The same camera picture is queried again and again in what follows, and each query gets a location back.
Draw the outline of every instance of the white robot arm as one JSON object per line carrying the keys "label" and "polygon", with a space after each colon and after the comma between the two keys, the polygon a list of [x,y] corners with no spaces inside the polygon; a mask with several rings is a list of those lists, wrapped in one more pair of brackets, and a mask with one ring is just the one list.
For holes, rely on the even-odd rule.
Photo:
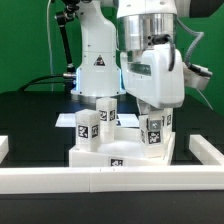
{"label": "white robot arm", "polygon": [[174,0],[122,0],[119,4],[126,91],[158,109],[179,107],[184,100],[182,58],[173,49],[176,17]]}

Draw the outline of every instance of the green background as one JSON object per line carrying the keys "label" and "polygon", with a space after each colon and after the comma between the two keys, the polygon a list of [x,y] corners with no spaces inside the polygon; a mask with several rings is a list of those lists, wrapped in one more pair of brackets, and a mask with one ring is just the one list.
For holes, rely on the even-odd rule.
{"label": "green background", "polygon": [[[20,0],[1,2],[0,13],[0,93],[15,91],[28,81],[50,75],[47,42],[48,0]],[[50,26],[53,49],[54,74],[66,70],[63,46],[54,15],[63,10],[56,0],[50,8]],[[104,8],[106,18],[116,23],[116,10]],[[215,111],[224,115],[224,6],[209,18],[181,19],[195,31],[204,31],[205,37],[195,50],[191,61],[208,67],[213,73],[209,85],[203,91]],[[81,31],[78,19],[67,25],[73,61],[81,63]],[[177,48],[184,56],[193,38],[178,27]],[[29,90],[52,90],[49,86],[35,86]],[[186,88],[186,93],[205,103],[196,90]]]}

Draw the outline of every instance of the black table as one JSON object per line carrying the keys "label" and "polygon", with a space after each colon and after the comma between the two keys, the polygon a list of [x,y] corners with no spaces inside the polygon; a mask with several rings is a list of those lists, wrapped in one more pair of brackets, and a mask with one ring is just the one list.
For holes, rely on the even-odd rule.
{"label": "black table", "polygon": [[[0,135],[9,136],[3,167],[66,167],[74,128],[56,128],[60,113],[95,109],[55,92],[0,95]],[[138,113],[135,99],[119,113]],[[200,164],[188,150],[189,135],[201,134],[224,150],[224,118],[192,97],[174,110],[176,146],[172,164]],[[223,223],[224,191],[116,192],[0,195],[1,223]]]}

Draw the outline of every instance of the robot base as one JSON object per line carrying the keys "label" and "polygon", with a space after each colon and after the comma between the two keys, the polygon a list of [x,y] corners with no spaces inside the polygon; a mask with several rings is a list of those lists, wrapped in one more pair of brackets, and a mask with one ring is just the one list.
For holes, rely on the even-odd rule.
{"label": "robot base", "polygon": [[[84,96],[75,90],[71,91],[72,100],[80,101],[80,102],[84,102],[84,103],[96,103],[96,100],[100,99],[102,97],[105,97],[105,96]],[[125,101],[126,100],[126,91],[122,90],[122,91],[120,91],[120,93],[118,95],[110,96],[110,97],[113,97],[113,98],[117,99],[118,101]]]}

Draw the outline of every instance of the white block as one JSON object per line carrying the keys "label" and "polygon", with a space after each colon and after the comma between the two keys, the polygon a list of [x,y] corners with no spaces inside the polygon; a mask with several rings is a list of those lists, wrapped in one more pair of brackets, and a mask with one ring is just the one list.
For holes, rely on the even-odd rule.
{"label": "white block", "polygon": [[189,148],[204,165],[224,165],[224,155],[201,135],[191,135]]}
{"label": "white block", "polygon": [[126,191],[124,167],[91,168],[90,192]]}
{"label": "white block", "polygon": [[89,192],[90,169],[0,169],[0,194]]}
{"label": "white block", "polygon": [[117,100],[109,97],[96,101],[96,110],[100,113],[100,137],[102,143],[114,141],[114,129],[117,118]]}
{"label": "white block", "polygon": [[76,114],[76,146],[84,151],[97,151],[100,146],[100,114],[82,110]]}
{"label": "white block", "polygon": [[172,122],[173,122],[173,109],[167,108],[164,109],[162,114],[162,123],[163,123],[163,138],[169,139],[172,133]]}
{"label": "white block", "polygon": [[9,152],[8,137],[0,136],[0,163],[4,160]]}

